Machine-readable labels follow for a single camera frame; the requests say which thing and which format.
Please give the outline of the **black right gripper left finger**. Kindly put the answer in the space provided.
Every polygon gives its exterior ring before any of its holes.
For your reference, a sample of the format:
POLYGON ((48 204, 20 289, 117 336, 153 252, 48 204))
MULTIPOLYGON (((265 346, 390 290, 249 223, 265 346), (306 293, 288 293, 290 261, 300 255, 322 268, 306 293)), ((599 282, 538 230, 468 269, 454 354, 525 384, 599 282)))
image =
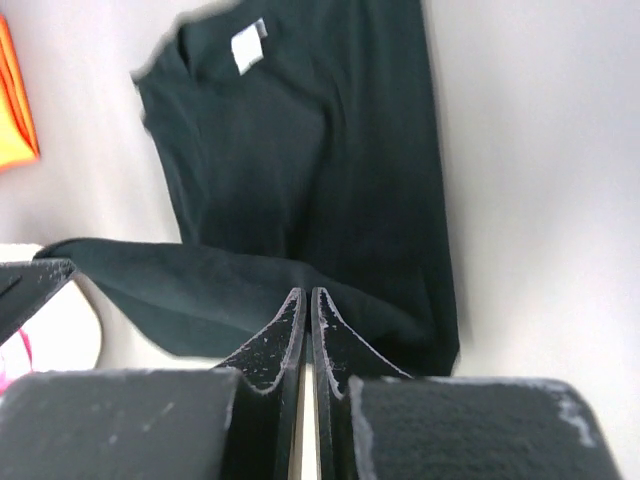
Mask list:
POLYGON ((41 373, 1 399, 5 479, 296 479, 306 295, 212 369, 41 373))

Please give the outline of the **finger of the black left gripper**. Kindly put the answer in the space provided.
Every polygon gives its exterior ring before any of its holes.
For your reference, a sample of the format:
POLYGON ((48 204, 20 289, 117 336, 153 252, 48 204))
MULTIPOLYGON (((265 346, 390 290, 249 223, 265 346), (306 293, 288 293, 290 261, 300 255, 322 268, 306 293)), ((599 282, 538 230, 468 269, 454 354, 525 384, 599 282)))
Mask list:
POLYGON ((1 263, 0 322, 4 344, 75 275, 66 259, 1 263))

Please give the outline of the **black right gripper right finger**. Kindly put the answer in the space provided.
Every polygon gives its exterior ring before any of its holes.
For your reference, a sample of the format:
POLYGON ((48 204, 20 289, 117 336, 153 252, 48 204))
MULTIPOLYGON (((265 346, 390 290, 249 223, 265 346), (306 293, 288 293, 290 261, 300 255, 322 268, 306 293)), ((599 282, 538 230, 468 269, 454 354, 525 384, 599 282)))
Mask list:
POLYGON ((342 318, 310 313, 323 479, 616 479, 588 403, 544 378, 413 377, 342 318))

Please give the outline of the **black t-shirt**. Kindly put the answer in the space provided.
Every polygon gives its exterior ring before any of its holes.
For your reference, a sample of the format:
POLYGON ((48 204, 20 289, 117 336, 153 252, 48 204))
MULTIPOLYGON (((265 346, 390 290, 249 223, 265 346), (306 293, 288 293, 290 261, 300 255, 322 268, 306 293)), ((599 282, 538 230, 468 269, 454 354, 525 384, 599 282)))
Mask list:
POLYGON ((183 23, 137 77, 176 243, 64 240, 152 342, 232 353, 294 288, 414 375, 459 351, 417 1, 244 1, 183 23))

